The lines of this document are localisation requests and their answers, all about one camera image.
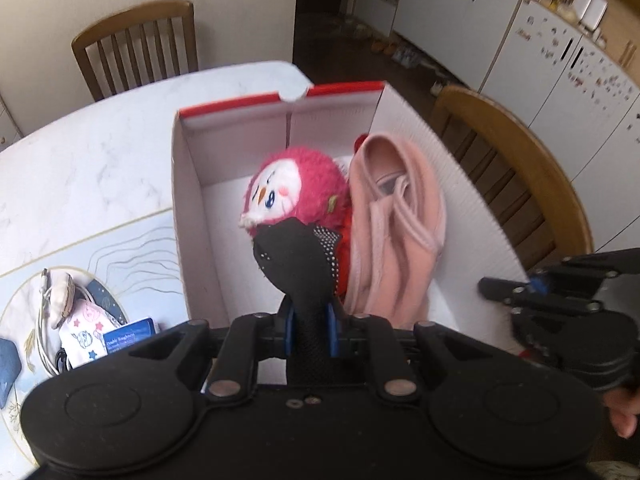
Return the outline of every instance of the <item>person's hand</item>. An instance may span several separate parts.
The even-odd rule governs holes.
[[[630,438],[636,432],[640,414],[640,390],[634,392],[626,388],[616,388],[603,396],[604,405],[609,408],[609,419],[618,436]]]

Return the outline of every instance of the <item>white cardboard box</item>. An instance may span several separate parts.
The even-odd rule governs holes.
[[[447,208],[447,238],[425,298],[424,318],[508,351],[506,307],[484,300],[484,276],[524,280],[507,238],[440,139],[388,84],[316,86],[296,100],[263,94],[180,110],[173,140],[178,257],[190,316],[226,326],[237,316],[277,312],[282,293],[254,261],[238,227],[252,174],[273,152],[308,146],[337,158],[353,155],[366,132],[408,137],[433,164]],[[280,381],[275,368],[261,380]]]

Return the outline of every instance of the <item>pink slipper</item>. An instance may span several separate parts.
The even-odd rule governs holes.
[[[444,243],[440,186],[419,148],[371,135],[351,161],[351,269],[345,308],[396,328],[424,319],[426,292]]]

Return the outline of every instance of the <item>cabinet handle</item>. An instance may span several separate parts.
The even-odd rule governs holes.
[[[560,58],[560,61],[564,61],[564,58],[566,57],[566,53],[569,52],[569,49],[571,48],[572,44],[574,44],[574,38],[571,38],[571,40],[569,40],[569,44],[566,46],[566,49],[562,53],[562,57]]]
[[[582,51],[584,50],[584,47],[580,47],[580,52],[578,52],[578,55],[575,57],[574,62],[571,63],[571,68],[573,69],[575,67],[575,64],[578,62],[578,60],[580,59],[580,56],[582,55]]]

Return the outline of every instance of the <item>kitchen cabinet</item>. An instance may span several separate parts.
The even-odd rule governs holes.
[[[482,94],[529,126],[572,58],[581,34],[534,1],[524,1]]]
[[[638,97],[625,72],[586,38],[562,72],[530,129],[573,180]]]
[[[385,36],[391,34],[396,6],[386,0],[356,0],[353,15]]]
[[[451,66],[473,90],[484,81],[519,0],[463,0],[462,14],[452,23]]]
[[[399,0],[394,30],[479,89],[518,0]]]
[[[427,53],[436,50],[435,0],[398,0],[393,29]]]
[[[640,216],[639,182],[640,99],[574,180],[596,248]]]

